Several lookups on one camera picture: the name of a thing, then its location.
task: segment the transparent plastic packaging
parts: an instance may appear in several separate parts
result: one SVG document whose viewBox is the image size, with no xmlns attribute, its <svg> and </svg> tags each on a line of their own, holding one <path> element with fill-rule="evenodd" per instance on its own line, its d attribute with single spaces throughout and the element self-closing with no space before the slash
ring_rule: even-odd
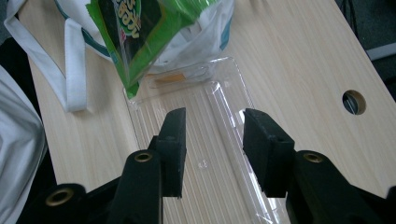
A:
<svg viewBox="0 0 396 224">
<path fill-rule="evenodd" d="M 284 200 L 261 193 L 243 153 L 243 112 L 253 106 L 234 59 L 145 77 L 125 99 L 141 149 L 167 112 L 187 109 L 182 198 L 163 199 L 164 223 L 290 223 Z"/>
</svg>

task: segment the wooden table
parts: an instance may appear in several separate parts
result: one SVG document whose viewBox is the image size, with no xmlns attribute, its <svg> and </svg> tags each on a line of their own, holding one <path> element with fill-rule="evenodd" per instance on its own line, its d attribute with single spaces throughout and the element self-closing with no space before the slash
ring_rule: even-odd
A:
<svg viewBox="0 0 396 224">
<path fill-rule="evenodd" d="M 27 1 L 21 22 L 64 71 L 64 19 L 52 0 Z M 362 189 L 385 197 L 396 185 L 396 104 L 333 0 L 236 0 L 230 43 L 255 107 L 270 114 L 296 149 L 327 155 Z M 137 150 L 112 63 L 87 50 L 88 109 L 65 113 L 31 63 L 58 183 L 87 190 L 120 175 Z M 346 91 L 365 99 L 361 115 Z"/>
</svg>

